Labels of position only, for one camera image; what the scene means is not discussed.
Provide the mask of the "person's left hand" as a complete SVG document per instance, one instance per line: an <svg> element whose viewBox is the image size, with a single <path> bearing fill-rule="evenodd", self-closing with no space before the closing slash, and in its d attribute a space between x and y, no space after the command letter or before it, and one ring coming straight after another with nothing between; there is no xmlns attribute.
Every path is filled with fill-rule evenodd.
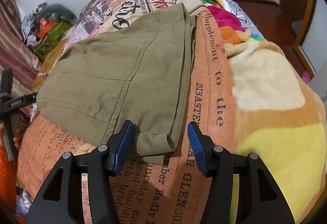
<svg viewBox="0 0 327 224"><path fill-rule="evenodd" d="M22 139L23 139L24 132L26 130L27 123L24 117L18 114L13 116L13 120L14 120L14 127L15 127L13 132L13 141L15 142L16 148L19 150L22 144ZM4 148L3 133L5 130L5 125L3 121L1 121L0 130L1 130L1 147Z"/></svg>

